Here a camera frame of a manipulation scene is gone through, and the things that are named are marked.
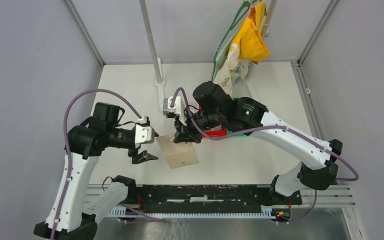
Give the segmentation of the tan leather card holder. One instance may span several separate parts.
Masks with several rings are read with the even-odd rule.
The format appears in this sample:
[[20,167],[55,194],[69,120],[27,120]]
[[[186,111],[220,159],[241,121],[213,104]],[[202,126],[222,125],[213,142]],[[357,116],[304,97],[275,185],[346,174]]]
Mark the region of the tan leather card holder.
[[156,138],[170,169],[177,169],[199,163],[195,148],[191,142],[174,143],[175,133]]

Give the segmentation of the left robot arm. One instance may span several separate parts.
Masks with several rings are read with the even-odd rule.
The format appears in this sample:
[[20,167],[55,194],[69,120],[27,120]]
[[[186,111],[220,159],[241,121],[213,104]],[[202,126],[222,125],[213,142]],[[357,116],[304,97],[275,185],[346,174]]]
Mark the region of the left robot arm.
[[123,129],[120,120],[124,113],[120,106],[98,102],[92,116],[68,132],[70,153],[65,155],[57,196],[46,220],[35,225],[34,235],[49,240],[92,240],[101,221],[118,203],[136,200],[136,181],[118,175],[108,189],[85,204],[89,181],[106,148],[126,149],[134,165],[158,159],[140,151],[142,144],[151,144],[158,137],[149,118],[144,116],[132,129]]

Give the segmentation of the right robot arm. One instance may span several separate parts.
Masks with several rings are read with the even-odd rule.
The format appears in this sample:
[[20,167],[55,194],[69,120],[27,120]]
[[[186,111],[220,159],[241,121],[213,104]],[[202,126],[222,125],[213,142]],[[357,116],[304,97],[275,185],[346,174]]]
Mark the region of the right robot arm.
[[174,119],[175,143],[200,143],[206,131],[223,127],[233,134],[266,141],[299,160],[297,166],[274,177],[269,199],[282,204],[295,192],[310,188],[324,191],[336,182],[343,144],[308,135],[277,117],[262,103],[250,98],[233,99],[220,85],[201,83],[193,91],[199,108],[190,111],[182,88],[164,100],[163,112]]

